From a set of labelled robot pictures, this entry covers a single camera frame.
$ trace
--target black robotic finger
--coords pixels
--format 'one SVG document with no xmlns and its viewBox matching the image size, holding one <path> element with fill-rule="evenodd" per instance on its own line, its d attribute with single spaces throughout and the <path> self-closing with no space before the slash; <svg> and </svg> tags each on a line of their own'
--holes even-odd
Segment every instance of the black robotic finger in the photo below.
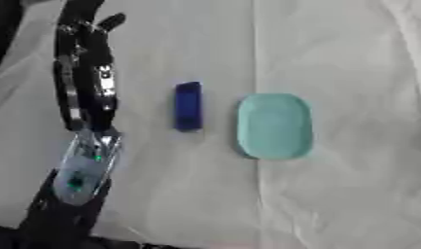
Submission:
<svg viewBox="0 0 421 249">
<path fill-rule="evenodd" d="M 101 20 L 97 26 L 105 32 L 110 32 L 119 25 L 123 24 L 125 22 L 125 19 L 126 17 L 124 13 L 118 13 L 116 15 L 109 16 L 108 18 Z"/>
</svg>

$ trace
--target blue eraser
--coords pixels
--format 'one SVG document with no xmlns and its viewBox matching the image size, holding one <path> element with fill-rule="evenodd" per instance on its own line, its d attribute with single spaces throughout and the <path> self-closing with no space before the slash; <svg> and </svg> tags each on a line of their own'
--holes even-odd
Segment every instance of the blue eraser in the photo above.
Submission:
<svg viewBox="0 0 421 249">
<path fill-rule="evenodd" d="M 189 82 L 175 88 L 174 125 L 180 131 L 202 129 L 201 83 Z"/>
</svg>

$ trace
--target table surface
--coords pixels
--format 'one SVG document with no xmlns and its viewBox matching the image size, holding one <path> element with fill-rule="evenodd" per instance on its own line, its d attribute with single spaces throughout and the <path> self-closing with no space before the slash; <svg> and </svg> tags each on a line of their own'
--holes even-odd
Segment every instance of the table surface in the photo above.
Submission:
<svg viewBox="0 0 421 249">
<path fill-rule="evenodd" d="M 96 232 L 205 248 L 421 248 L 421 0 L 107 1 L 125 134 Z M 31 6 L 0 71 L 0 225 L 15 226 L 73 134 L 54 99 L 62 2 Z M 177 84 L 203 85 L 204 129 L 172 128 Z M 252 160 L 236 108 L 286 92 L 313 150 Z"/>
</svg>

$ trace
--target robotic hand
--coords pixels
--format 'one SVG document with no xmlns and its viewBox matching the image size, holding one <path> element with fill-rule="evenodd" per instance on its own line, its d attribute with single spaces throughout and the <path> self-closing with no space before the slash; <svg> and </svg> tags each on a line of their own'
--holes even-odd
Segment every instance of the robotic hand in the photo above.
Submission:
<svg viewBox="0 0 421 249">
<path fill-rule="evenodd" d="M 98 24 L 104 0 L 68 0 L 57 23 L 53 75 L 61 117 L 76 132 L 17 230 L 0 227 L 0 249 L 168 249 L 90 236 L 111 187 L 122 135 L 112 126 L 118 108 L 108 33 L 116 14 Z"/>
</svg>

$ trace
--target teal plate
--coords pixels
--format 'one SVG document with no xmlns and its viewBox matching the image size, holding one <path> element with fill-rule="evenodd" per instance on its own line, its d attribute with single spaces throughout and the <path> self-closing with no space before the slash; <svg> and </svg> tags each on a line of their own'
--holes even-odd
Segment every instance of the teal plate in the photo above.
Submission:
<svg viewBox="0 0 421 249">
<path fill-rule="evenodd" d="M 254 94 L 241 102 L 238 112 L 237 142 L 247 155 L 289 160 L 310 151 L 310 109 L 300 98 L 283 93 Z"/>
</svg>

